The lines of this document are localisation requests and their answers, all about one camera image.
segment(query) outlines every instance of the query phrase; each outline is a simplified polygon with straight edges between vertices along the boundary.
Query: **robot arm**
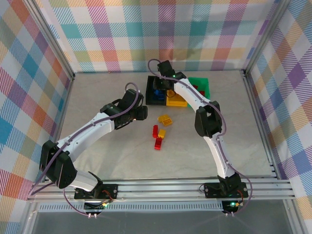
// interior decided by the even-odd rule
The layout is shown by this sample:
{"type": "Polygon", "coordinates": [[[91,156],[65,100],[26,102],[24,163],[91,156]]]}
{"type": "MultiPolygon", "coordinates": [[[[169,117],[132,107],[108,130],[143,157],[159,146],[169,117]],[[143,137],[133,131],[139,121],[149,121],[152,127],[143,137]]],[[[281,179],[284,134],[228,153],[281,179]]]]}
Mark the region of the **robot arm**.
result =
{"type": "Polygon", "coordinates": [[[189,82],[182,72],[176,73],[170,62],[164,61],[157,65],[160,77],[154,79],[154,89],[174,90],[182,96],[195,111],[195,129],[207,142],[217,167],[219,184],[205,184],[205,196],[222,197],[236,194],[237,190],[246,190],[246,184],[241,182],[239,174],[233,169],[226,150],[222,132],[222,118],[219,103],[203,97],[189,82]]]}
{"type": "MultiPolygon", "coordinates": [[[[225,162],[221,153],[221,150],[223,150],[225,158],[226,159],[229,158],[227,151],[226,151],[226,145],[223,141],[222,136],[220,136],[218,140],[216,139],[217,135],[219,135],[220,132],[218,131],[215,133],[216,128],[217,130],[219,129],[221,130],[222,122],[218,120],[217,121],[213,120],[214,123],[211,123],[211,124],[208,123],[207,112],[205,109],[205,106],[207,105],[203,103],[199,98],[197,98],[193,92],[197,92],[199,95],[201,94],[191,85],[191,83],[189,82],[187,78],[183,78],[180,81],[187,84],[189,87],[186,88],[181,83],[175,83],[174,91],[180,96],[182,96],[188,102],[188,104],[192,107],[192,109],[196,112],[195,128],[197,132],[200,132],[201,137],[203,137],[204,140],[207,142],[213,154],[219,177],[221,178],[231,177],[232,175],[234,175],[234,171],[225,162]]],[[[204,98],[204,100],[206,102],[211,102],[209,99],[206,99],[206,98],[204,98]]]]}
{"type": "Polygon", "coordinates": [[[133,120],[146,119],[147,107],[140,105],[140,103],[143,103],[141,93],[139,93],[138,99],[130,111],[118,117],[113,117],[128,109],[135,101],[135,96],[136,91],[128,89],[122,99],[105,105],[91,121],[70,136],[56,143],[50,140],[44,143],[41,151],[40,170],[43,171],[53,155],[61,150],[48,169],[47,177],[60,189],[71,186],[87,192],[90,197],[98,198],[101,196],[102,181],[91,172],[85,173],[76,170],[73,163],[85,149],[100,137],[128,125],[133,120]]]}

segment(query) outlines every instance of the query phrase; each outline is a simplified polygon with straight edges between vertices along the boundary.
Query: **white table surface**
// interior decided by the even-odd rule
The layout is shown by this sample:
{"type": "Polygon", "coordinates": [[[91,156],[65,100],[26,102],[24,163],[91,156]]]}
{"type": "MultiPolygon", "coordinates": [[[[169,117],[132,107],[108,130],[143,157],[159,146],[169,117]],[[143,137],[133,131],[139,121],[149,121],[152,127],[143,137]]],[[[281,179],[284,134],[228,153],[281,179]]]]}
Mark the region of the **white table surface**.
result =
{"type": "MultiPolygon", "coordinates": [[[[239,71],[185,72],[209,79],[211,100],[217,100],[226,120],[224,136],[233,165],[249,176],[270,175],[266,153],[239,71]]],[[[150,73],[77,74],[61,138],[90,121],[100,108],[122,98],[126,83],[135,82],[145,95],[150,73]]],[[[102,179],[216,176],[207,143],[194,128],[191,108],[148,106],[148,118],[113,131],[85,150],[74,165],[102,179]],[[163,127],[157,117],[168,114],[173,125],[163,127]],[[154,149],[155,124],[166,130],[161,150],[154,149]]]]}

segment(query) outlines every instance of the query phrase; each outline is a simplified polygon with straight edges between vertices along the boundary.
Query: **plaid wall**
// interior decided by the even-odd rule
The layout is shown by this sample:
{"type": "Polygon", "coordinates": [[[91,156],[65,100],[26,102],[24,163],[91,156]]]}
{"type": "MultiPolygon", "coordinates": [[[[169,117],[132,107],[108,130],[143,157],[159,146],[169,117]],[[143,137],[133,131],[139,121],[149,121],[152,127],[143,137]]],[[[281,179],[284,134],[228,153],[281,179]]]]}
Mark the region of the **plaid wall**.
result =
{"type": "Polygon", "coordinates": [[[244,68],[279,0],[37,0],[74,70],[244,68]]]}
{"type": "Polygon", "coordinates": [[[252,76],[274,157],[312,233],[311,0],[292,0],[252,76]]]}
{"type": "Polygon", "coordinates": [[[22,0],[0,1],[0,234],[19,228],[69,78],[22,0]]]}

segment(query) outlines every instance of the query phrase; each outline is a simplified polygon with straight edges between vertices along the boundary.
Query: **green tray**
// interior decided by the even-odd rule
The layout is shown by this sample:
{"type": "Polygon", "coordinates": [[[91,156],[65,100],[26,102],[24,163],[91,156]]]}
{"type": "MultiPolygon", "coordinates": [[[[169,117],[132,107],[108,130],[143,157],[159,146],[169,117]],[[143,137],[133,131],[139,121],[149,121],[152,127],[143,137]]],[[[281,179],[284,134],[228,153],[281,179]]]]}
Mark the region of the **green tray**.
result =
{"type": "Polygon", "coordinates": [[[205,91],[205,98],[210,99],[209,81],[207,78],[189,77],[189,81],[192,85],[198,86],[198,91],[205,91]]]}

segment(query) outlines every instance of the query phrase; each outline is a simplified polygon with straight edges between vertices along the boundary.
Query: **red building block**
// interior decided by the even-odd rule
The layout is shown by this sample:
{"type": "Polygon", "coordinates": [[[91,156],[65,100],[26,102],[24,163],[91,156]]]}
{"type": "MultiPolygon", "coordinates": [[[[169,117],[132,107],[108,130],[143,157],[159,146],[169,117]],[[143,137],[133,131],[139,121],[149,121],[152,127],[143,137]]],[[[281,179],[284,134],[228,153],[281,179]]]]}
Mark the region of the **red building block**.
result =
{"type": "Polygon", "coordinates": [[[156,138],[156,142],[155,142],[155,149],[156,150],[160,150],[161,148],[161,143],[162,143],[162,139],[160,137],[156,138]]]}
{"type": "Polygon", "coordinates": [[[154,125],[153,127],[153,137],[154,138],[158,137],[158,125],[154,125]]]}

